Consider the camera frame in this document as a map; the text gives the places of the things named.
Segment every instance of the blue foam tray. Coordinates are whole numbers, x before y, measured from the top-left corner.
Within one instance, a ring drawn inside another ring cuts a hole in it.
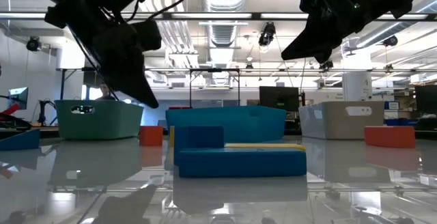
[[[179,152],[184,148],[223,148],[224,131],[221,126],[177,126],[174,164],[179,165]]]
[[[285,148],[186,148],[178,166],[183,178],[303,176],[307,155]]]

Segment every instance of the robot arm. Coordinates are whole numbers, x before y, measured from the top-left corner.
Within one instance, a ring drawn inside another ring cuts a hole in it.
[[[365,25],[391,12],[400,18],[412,9],[413,0],[300,0],[308,13],[304,31],[282,52],[284,60],[315,57],[328,61],[343,38],[360,32]]]
[[[122,18],[121,11],[135,0],[51,1],[56,6],[48,8],[44,20],[62,29],[70,28],[85,56],[107,85],[151,108],[157,108],[158,101],[144,76],[142,53],[159,49],[162,38],[156,22],[151,18],[133,24],[128,24]],[[93,64],[91,57],[99,64],[99,68]]]

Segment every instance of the orange block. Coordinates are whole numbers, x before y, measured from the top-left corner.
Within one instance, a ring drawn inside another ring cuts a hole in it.
[[[141,126],[139,130],[139,144],[142,146],[163,146],[162,126]]]
[[[412,126],[367,126],[364,129],[367,145],[388,148],[415,148],[416,138]]]

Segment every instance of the ceiling beam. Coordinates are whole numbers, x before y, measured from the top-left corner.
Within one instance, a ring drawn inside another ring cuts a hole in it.
[[[128,18],[132,12],[122,12]],[[134,20],[145,20],[153,12],[137,12]],[[376,22],[437,22],[436,13],[409,13],[399,19],[391,14],[382,15]],[[0,20],[44,20],[45,12],[0,12]],[[306,21],[308,14],[302,12],[164,12],[156,20],[214,20],[214,21]]]

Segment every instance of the blue foam wedge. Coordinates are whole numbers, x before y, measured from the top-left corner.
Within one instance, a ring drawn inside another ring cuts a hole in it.
[[[40,147],[40,130],[29,130],[0,140],[0,151],[30,150]]]

